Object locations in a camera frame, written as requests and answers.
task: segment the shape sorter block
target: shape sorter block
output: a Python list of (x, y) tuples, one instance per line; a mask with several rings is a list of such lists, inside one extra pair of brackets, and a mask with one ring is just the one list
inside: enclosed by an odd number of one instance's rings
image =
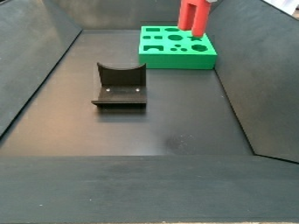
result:
[(194, 38), (176, 26), (142, 26), (138, 62), (146, 68), (212, 69), (217, 54), (206, 35)]

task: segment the black plastic surface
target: black plastic surface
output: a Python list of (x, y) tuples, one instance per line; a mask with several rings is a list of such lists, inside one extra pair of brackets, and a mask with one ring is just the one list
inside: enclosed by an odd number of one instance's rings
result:
[(0, 156), (252, 155), (214, 72), (146, 69), (146, 108), (97, 109), (97, 61), (136, 67), (140, 31), (86, 31), (10, 128)]
[(101, 87), (145, 87), (145, 64), (130, 68), (112, 68), (97, 63)]
[(299, 162), (299, 22), (260, 0), (229, 0), (209, 16), (216, 71), (258, 155)]

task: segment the hole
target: hole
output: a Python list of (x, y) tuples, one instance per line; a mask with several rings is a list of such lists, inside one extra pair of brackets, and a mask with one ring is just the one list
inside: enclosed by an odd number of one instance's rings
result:
[(176, 28), (165, 28), (164, 30), (168, 31), (168, 32), (177, 32), (178, 31), (178, 29), (176, 29)]
[(144, 46), (144, 51), (148, 51), (150, 49), (157, 49), (158, 51), (162, 51), (164, 47), (161, 45), (145, 45)]
[(201, 38), (196, 38), (196, 37), (188, 37), (188, 39), (190, 39), (190, 41), (194, 41), (194, 40), (201, 41)]
[(170, 35), (168, 36), (168, 39), (173, 41), (178, 41), (178, 40), (182, 40), (182, 37), (180, 35)]
[(205, 45), (193, 45), (190, 49), (197, 52), (205, 52), (208, 50), (208, 47)]
[(160, 31), (158, 28), (145, 28), (145, 30), (146, 30), (148, 32), (158, 32), (158, 31)]

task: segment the circular hole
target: circular hole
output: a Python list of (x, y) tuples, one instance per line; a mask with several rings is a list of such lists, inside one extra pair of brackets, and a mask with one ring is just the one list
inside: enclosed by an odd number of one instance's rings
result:
[(193, 45), (190, 49), (197, 52), (205, 52), (208, 50), (208, 47), (205, 45)]
[(168, 36), (168, 39), (173, 41), (178, 41), (178, 40), (182, 40), (182, 37), (180, 35), (170, 35)]
[(177, 32), (177, 31), (178, 31), (178, 29), (176, 29), (176, 28), (165, 28), (165, 30), (166, 30), (168, 32)]

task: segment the black u-shaped bracket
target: black u-shaped bracket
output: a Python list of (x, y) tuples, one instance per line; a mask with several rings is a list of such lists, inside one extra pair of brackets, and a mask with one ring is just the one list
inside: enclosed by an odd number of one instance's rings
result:
[(113, 68), (97, 63), (101, 88), (92, 103), (145, 105), (145, 64), (132, 68)]

